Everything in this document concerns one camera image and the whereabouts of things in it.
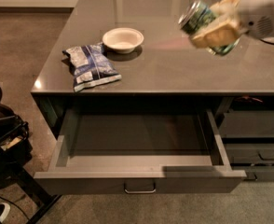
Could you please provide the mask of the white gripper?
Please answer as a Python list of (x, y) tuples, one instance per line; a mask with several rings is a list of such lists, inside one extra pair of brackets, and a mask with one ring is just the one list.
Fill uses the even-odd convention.
[[(274, 44), (274, 0), (221, 0), (210, 6), (217, 16), (237, 16), (247, 35)], [(240, 23), (216, 19), (190, 36), (198, 49), (222, 47), (240, 38)]]

